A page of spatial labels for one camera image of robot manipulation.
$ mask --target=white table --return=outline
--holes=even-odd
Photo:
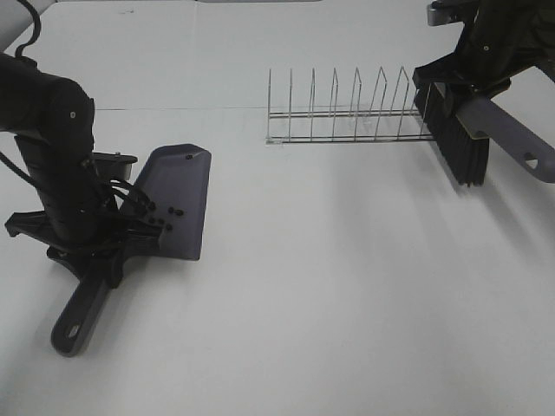
[[[426,27],[425,4],[47,10],[29,54],[95,97],[99,151],[212,152],[205,240],[197,263],[130,262],[67,359],[49,332],[76,280],[43,245],[0,238],[0,413],[553,414],[552,186],[496,146],[467,190],[426,143],[264,145],[269,67],[428,62],[459,28]],[[552,97],[529,71],[499,101],[546,136]],[[0,218],[39,208],[6,169],[0,186]]]

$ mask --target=dish rack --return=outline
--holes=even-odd
[[[393,94],[389,81],[380,67],[367,94],[361,71],[356,68],[349,105],[338,105],[340,82],[333,69],[331,88],[323,105],[317,105],[317,72],[310,77],[308,107],[294,106],[293,69],[289,72],[287,102],[282,107],[272,103],[272,71],[268,78],[267,144],[308,143],[384,143],[431,141],[431,134],[415,108],[417,93],[404,67],[399,69]]]

